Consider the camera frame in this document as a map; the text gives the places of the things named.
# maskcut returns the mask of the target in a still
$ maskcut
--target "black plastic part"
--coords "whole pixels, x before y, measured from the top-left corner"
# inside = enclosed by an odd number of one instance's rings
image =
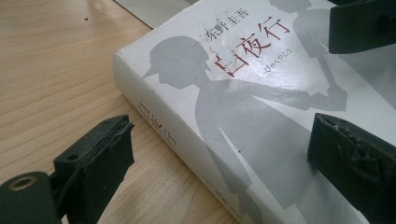
[[[346,120],[316,114],[308,160],[371,223],[395,223],[395,146]]]
[[[331,9],[330,53],[357,53],[396,43],[396,0],[331,2],[339,6]]]
[[[60,217],[96,223],[134,163],[128,116],[107,119],[55,159]]]
[[[32,172],[9,179],[0,187],[0,223],[61,223],[52,197],[50,179]]]

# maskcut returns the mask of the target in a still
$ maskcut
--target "wooden table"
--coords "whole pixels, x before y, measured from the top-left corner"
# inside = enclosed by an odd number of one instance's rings
[[[0,182],[128,114],[135,164],[100,223],[235,223],[117,89],[116,50],[149,31],[111,0],[0,1]]]

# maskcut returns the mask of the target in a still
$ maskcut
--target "screw hole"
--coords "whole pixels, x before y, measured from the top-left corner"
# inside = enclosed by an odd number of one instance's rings
[[[24,176],[14,182],[12,182],[12,184],[10,184],[8,188],[13,191],[27,189],[30,186],[32,186],[36,181],[37,181],[37,179],[35,178],[35,176],[32,176],[32,175]]]
[[[78,159],[78,155],[73,154],[67,157],[68,161],[75,161],[76,159]]]

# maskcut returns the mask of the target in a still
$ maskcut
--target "white book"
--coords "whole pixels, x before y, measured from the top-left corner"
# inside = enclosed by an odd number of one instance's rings
[[[331,7],[202,0],[115,54],[120,90],[241,223],[367,223],[307,149],[316,113],[396,145],[396,47],[330,54]]]

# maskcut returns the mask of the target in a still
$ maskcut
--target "book cover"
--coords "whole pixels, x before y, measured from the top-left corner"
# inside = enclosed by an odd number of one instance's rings
[[[307,149],[318,112],[396,145],[396,47],[330,54],[331,7],[201,0],[115,54],[120,90],[241,223],[367,223]]]

